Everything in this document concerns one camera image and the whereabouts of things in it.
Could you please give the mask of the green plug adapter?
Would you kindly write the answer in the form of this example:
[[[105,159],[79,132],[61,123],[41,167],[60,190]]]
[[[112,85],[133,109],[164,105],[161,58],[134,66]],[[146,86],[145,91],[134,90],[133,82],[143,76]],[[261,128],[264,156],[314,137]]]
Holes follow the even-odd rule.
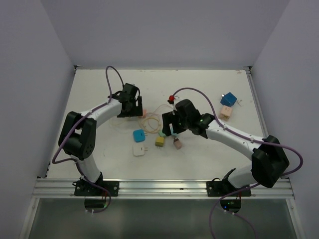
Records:
[[[163,138],[165,138],[165,137],[166,137],[166,135],[163,133],[163,131],[162,131],[162,130],[160,130],[160,131],[159,131],[159,136],[160,136],[160,137],[163,137]]]

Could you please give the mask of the pink brown plug adapter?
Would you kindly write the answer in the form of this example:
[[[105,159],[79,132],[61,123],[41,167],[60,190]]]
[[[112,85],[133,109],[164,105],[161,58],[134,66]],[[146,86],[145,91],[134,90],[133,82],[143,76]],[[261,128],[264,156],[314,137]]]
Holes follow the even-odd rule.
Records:
[[[178,138],[175,138],[175,139],[173,140],[173,144],[174,144],[174,146],[175,146],[175,148],[176,148],[177,150],[179,150],[179,149],[182,148],[182,143],[181,143],[181,141],[180,141]]]

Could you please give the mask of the yellow olive plug adapter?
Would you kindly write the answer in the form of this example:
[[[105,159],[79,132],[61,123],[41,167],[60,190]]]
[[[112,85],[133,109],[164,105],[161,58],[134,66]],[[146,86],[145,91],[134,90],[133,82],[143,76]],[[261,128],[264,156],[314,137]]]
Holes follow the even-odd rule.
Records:
[[[164,146],[164,137],[158,136],[155,140],[156,147],[163,147]]]

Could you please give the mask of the bright blue plug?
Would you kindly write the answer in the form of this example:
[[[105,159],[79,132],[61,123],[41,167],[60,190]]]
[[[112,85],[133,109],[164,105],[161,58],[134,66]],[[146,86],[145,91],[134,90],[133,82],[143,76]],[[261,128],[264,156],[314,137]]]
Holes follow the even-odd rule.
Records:
[[[143,129],[137,129],[133,131],[134,142],[144,142],[146,140],[147,133]]]

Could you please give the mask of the pink cube socket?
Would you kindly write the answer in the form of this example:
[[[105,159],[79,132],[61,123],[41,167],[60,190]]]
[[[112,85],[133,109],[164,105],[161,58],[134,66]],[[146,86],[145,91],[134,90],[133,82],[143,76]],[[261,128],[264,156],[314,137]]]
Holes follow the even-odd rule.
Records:
[[[222,106],[219,118],[224,121],[228,121],[232,116],[233,108],[228,106]]]

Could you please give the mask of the white plug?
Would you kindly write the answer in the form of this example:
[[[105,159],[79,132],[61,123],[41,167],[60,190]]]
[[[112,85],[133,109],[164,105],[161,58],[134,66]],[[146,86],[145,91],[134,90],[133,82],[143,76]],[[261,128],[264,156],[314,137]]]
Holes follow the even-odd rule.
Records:
[[[145,147],[143,144],[134,144],[132,149],[133,149],[133,156],[135,157],[144,156],[145,152],[148,151],[148,148]]]

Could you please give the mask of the dark blue cube socket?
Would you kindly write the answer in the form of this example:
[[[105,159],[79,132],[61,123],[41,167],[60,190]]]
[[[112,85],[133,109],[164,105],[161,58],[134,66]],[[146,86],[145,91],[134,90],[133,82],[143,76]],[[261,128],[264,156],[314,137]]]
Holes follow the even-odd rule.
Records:
[[[223,106],[232,107],[237,101],[237,98],[231,93],[222,95],[220,103]]]

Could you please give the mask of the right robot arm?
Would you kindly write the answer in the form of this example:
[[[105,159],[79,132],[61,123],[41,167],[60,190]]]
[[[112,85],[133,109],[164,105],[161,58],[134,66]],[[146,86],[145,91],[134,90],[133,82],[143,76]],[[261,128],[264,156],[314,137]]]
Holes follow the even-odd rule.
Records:
[[[251,184],[271,188],[289,165],[289,160],[276,137],[255,137],[219,121],[209,113],[201,114],[188,99],[170,96],[173,110],[162,115],[163,133],[180,134],[186,130],[205,139],[215,140],[246,156],[251,165],[231,169],[212,188],[219,193],[234,195]]]

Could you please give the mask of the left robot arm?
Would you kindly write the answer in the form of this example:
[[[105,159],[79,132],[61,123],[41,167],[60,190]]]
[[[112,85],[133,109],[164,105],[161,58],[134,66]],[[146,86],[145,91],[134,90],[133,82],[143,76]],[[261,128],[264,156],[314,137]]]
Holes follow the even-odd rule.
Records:
[[[139,88],[126,83],[122,90],[109,96],[107,102],[90,110],[67,114],[58,140],[58,151],[52,162],[57,164],[57,155],[63,150],[74,161],[81,179],[87,181],[86,190],[96,196],[102,193],[104,184],[100,181],[102,172],[98,169],[93,151],[96,131],[99,126],[113,117],[130,118],[143,115],[142,96]]]

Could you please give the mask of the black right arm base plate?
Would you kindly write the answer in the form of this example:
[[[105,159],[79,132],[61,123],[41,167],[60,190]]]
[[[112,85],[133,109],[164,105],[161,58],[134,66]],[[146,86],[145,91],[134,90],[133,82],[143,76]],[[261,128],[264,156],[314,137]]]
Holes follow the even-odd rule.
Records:
[[[219,178],[206,181],[206,191],[208,197],[222,197],[227,194],[234,197],[250,197],[252,195],[250,189],[246,189],[249,185],[246,185],[240,189],[234,188],[230,183]]]

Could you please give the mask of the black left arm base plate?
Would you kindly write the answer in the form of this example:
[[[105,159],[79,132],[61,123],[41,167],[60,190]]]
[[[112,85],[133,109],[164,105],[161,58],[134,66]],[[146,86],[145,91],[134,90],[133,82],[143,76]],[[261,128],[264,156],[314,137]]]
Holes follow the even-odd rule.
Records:
[[[98,187],[92,186],[85,180],[78,180],[72,183],[75,187],[75,196],[85,196],[85,197],[98,197],[106,195],[106,192],[100,188],[104,188],[108,191],[108,195],[111,197],[116,197],[120,188],[119,181],[99,181],[97,182]]]

